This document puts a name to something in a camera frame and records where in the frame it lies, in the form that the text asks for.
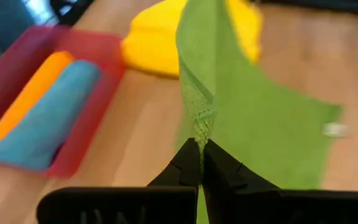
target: red tray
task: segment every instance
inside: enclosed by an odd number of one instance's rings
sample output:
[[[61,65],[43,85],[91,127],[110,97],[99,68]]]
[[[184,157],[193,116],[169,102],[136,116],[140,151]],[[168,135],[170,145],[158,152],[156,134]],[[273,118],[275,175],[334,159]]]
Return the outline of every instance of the red tray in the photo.
[[[24,85],[53,52],[67,50],[76,59],[96,63],[102,75],[75,121],[65,144],[44,173],[71,177],[124,74],[120,38],[67,27],[35,26],[28,29],[0,58],[0,119]]]

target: wooden table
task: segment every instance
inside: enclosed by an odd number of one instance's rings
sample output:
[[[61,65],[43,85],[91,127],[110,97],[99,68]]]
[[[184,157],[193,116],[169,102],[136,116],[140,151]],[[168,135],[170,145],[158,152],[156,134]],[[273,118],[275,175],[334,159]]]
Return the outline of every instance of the wooden table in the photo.
[[[124,37],[158,0],[97,0],[76,29]],[[278,83],[346,106],[349,137],[333,144],[325,189],[358,190],[358,16],[262,6],[260,65]],[[144,186],[168,164],[181,115],[178,80],[128,70],[78,173],[68,180],[0,167],[0,223],[35,223],[34,208],[65,186]]]

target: orange cloth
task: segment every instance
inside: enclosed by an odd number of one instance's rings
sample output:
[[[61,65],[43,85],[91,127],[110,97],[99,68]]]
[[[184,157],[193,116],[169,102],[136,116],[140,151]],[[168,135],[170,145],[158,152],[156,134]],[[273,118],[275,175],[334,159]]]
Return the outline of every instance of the orange cloth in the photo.
[[[27,112],[49,90],[67,65],[73,61],[74,57],[69,52],[63,51],[51,54],[43,62],[0,119],[0,140],[22,121]]]

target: rolled towel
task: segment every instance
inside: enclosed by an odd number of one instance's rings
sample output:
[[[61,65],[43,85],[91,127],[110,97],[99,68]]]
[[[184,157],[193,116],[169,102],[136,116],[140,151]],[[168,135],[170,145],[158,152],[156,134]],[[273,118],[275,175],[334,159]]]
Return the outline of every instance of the rolled towel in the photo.
[[[64,143],[99,78],[92,63],[70,64],[25,118],[0,141],[0,162],[45,170]]]
[[[0,119],[0,140],[19,124],[73,61],[74,57],[69,52],[56,52],[45,60]]]

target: green cloth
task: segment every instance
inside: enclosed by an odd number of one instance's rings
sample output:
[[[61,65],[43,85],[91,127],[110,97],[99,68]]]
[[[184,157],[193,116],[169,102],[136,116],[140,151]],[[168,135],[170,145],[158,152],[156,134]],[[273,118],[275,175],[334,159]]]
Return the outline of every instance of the green cloth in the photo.
[[[224,0],[189,0],[177,30],[179,146],[208,138],[284,189],[317,189],[340,107],[271,82],[241,52]]]

